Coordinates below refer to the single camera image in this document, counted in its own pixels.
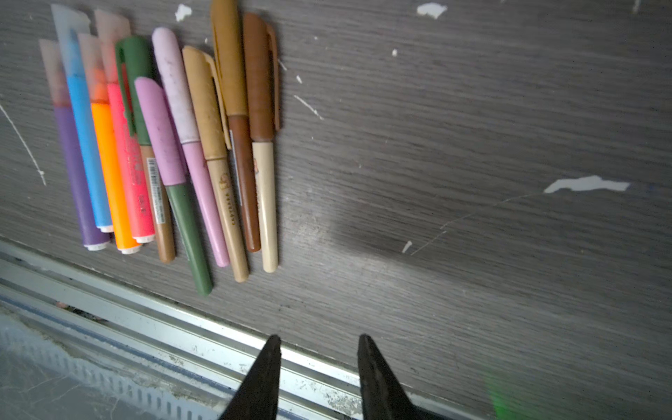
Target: marker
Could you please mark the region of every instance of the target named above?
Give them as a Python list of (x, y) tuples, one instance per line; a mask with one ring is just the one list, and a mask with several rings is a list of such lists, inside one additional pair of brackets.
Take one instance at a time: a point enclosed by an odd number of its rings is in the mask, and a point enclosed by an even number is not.
[(108, 84), (103, 69), (103, 57), (100, 53), (100, 41), (91, 34), (79, 34), (78, 38), (89, 88), (93, 126), (98, 138), (100, 162), (110, 202), (114, 240), (117, 243), (117, 249), (122, 254), (135, 254), (140, 251), (141, 245), (133, 239), (130, 232), (126, 196), (117, 157), (117, 142), (114, 138), (112, 111), (108, 99)]
[(120, 82), (124, 81), (122, 99), (126, 110), (128, 132), (131, 136), (137, 136), (142, 155), (142, 167), (152, 198), (150, 203), (154, 216), (154, 230), (157, 236), (159, 258), (164, 263), (169, 263), (175, 259), (175, 239), (173, 238), (173, 223), (170, 217), (168, 196), (161, 183), (159, 167), (147, 127), (144, 125), (144, 117), (135, 89), (135, 79), (152, 77), (152, 58), (149, 52), (149, 44), (141, 36), (125, 38), (116, 43), (115, 56), (118, 80)]
[(257, 188), (255, 187), (241, 28), (236, 0), (212, 0), (210, 18), (212, 20), (217, 75), (228, 117), (229, 135), (231, 136), (238, 180), (238, 193), (241, 199), (243, 233), (247, 250), (256, 252), (261, 249), (259, 216), (257, 214)]
[[(263, 270), (278, 268), (278, 224), (276, 221), (276, 174), (273, 138), (280, 129), (280, 83), (276, 32), (254, 13), (243, 18), (245, 74), (249, 99), (250, 137), (255, 161), (259, 234)], [(271, 66), (274, 92), (271, 98)]]
[(198, 235), (187, 178), (180, 163), (179, 148), (171, 127), (165, 94), (157, 82), (148, 77), (138, 77), (135, 80), (135, 88), (149, 138), (156, 153), (159, 173), (166, 186), (177, 228), (182, 235), (192, 268), (196, 290), (200, 295), (207, 296), (212, 291), (212, 281)]
[(110, 216), (108, 195), (105, 190), (103, 169), (98, 154), (93, 117), (91, 116), (89, 90), (77, 41), (77, 34), (91, 33), (89, 29), (91, 21), (84, 13), (62, 5), (51, 5), (51, 13), (54, 16), (60, 54), (63, 59), (70, 100), (75, 115), (79, 148), (89, 186), (95, 225), (103, 232), (112, 232), (112, 217)]
[(224, 228), (233, 277), (239, 283), (244, 282), (249, 277), (249, 269), (241, 224), (238, 219), (236, 196), (228, 173), (226, 149), (231, 149), (231, 142), (228, 137), (226, 115), (214, 59), (191, 46), (182, 48), (182, 57), (184, 57), (184, 67), (194, 104), (198, 132), (203, 144), (203, 154), (208, 162), (210, 183), (217, 201), (219, 219)]
[(46, 71), (46, 79), (51, 92), (51, 100), (54, 104), (54, 115), (58, 125), (60, 147), (65, 158), (65, 167), (68, 171), (70, 190), (73, 193), (75, 211), (79, 221), (79, 232), (82, 235), (82, 244), (89, 251), (100, 251), (110, 243), (110, 234), (103, 233), (95, 225), (91, 198), (89, 198), (89, 186), (86, 182), (84, 162), (79, 149), (75, 116), (70, 106), (70, 95), (65, 78), (63, 62), (60, 58), (58, 42), (40, 40), (42, 61)]
[(210, 176), (198, 135), (192, 98), (184, 73), (182, 54), (175, 34), (168, 28), (157, 28), (152, 33), (152, 44), (163, 89), (173, 115), (179, 142), (182, 144), (189, 174), (196, 191), (196, 199), (206, 225), (215, 261), (220, 267), (229, 265), (222, 224), (210, 184)]
[(154, 241), (155, 238), (152, 209), (142, 168), (140, 146), (138, 140), (129, 134), (128, 122), (124, 116), (124, 100), (114, 56), (114, 44), (130, 36), (130, 22), (123, 16), (100, 9), (94, 14), (108, 86), (117, 158), (124, 186), (130, 232), (138, 243), (147, 243)]

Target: barcode sticker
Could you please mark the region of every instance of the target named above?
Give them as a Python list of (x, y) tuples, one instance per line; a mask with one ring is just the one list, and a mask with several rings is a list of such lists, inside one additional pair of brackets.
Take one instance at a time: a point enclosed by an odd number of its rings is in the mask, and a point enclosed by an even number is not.
[(164, 224), (166, 223), (166, 216), (163, 208), (163, 196), (161, 195), (161, 177), (157, 160), (153, 157), (147, 158), (147, 172), (149, 174), (149, 189), (152, 193), (152, 204), (154, 204), (154, 219), (157, 224)]
[(238, 179), (238, 164), (236, 162), (236, 146), (235, 146), (235, 141), (233, 141), (233, 130), (228, 131), (228, 135), (231, 137), (231, 156), (233, 157), (233, 170), (231, 171), (231, 177), (233, 178), (233, 181), (235, 185), (238, 187), (238, 205), (240, 207), (243, 207), (243, 199), (241, 196), (243, 195), (243, 189), (241, 188), (241, 180)]

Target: orange marker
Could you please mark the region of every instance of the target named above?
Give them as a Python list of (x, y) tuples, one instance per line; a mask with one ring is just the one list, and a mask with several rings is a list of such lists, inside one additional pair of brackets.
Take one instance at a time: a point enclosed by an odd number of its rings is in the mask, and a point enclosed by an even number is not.
[(130, 231), (100, 42), (95, 36), (79, 34), (79, 46), (89, 88), (91, 114), (93, 115), (95, 135), (98, 139), (103, 178), (108, 191), (114, 238), (117, 242), (117, 248), (123, 254), (134, 254), (140, 250), (140, 244), (133, 239)]

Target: pink marker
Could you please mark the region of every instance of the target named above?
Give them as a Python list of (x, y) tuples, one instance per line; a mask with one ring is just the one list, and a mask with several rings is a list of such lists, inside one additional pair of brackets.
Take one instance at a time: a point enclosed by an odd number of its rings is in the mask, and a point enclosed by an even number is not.
[(210, 183), (210, 174), (203, 156), (182, 53), (177, 45), (175, 34), (167, 28), (154, 30), (152, 44), (154, 44), (154, 54), (168, 98), (168, 105), (175, 121), (179, 142), (182, 144), (184, 156), (187, 159), (187, 167), (196, 191), (198, 206), (201, 208), (208, 231), (212, 252), (217, 265), (226, 267), (229, 260), (226, 242), (224, 242), (224, 231)]
[(112, 111), (112, 124), (116, 137), (117, 156), (124, 185), (124, 196), (128, 208), (130, 233), (139, 243), (154, 241), (155, 230), (152, 210), (149, 205), (149, 193), (142, 169), (142, 157), (138, 140), (128, 132), (128, 123), (124, 116), (124, 101), (117, 73), (114, 44), (130, 33), (130, 22), (123, 16), (95, 11), (95, 22), (100, 38), (105, 78), (108, 82), (108, 97)]

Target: metal rail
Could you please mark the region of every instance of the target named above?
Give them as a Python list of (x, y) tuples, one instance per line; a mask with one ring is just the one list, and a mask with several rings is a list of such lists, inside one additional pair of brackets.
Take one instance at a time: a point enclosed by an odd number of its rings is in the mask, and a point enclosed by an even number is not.
[[(223, 320), (176, 306), (0, 239), (0, 299), (34, 318), (46, 318), (70, 335), (90, 335), (157, 362), (168, 374), (185, 373), (209, 387), (236, 390), (265, 338)], [(55, 307), (54, 300), (105, 319), (97, 323)], [(310, 419), (362, 418), (360, 381), (354, 369), (282, 348), (279, 414)], [(407, 389), (411, 401), (435, 415), (479, 419), (446, 401)]]

